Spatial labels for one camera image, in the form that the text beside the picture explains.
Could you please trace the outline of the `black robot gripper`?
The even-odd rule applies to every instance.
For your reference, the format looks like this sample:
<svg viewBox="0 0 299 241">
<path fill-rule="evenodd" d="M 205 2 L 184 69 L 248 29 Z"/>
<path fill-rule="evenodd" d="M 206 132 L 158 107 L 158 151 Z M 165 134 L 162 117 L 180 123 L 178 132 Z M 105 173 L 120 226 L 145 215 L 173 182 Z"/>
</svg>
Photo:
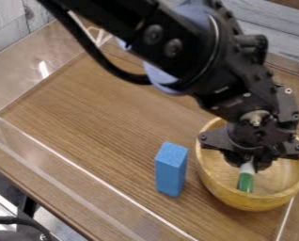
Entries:
<svg viewBox="0 0 299 241">
<path fill-rule="evenodd" d="M 277 158 L 299 158 L 299 140 L 294 131 L 284 129 L 274 121 L 252 126 L 228 123 L 200 132 L 198 141 L 205 148 L 222 151 L 224 161 L 232 167 L 246 162 L 245 154 L 253 155 L 254 171 L 268 169 Z"/>
</svg>

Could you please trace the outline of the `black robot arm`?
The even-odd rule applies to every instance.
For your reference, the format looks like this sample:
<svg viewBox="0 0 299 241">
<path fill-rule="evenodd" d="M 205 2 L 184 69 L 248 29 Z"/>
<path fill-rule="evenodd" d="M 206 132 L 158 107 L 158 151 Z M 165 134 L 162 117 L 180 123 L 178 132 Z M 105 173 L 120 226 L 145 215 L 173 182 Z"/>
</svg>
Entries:
<svg viewBox="0 0 299 241">
<path fill-rule="evenodd" d="M 234 167 L 266 169 L 280 158 L 299 158 L 299 106 L 292 90 L 265 65 L 266 37 L 248 35 L 221 0 L 37 0 L 97 64 L 124 81 L 188 95 L 224 126 L 200 132 L 204 149 Z M 141 59 L 144 73 L 116 66 L 73 17 L 79 15 Z"/>
</svg>

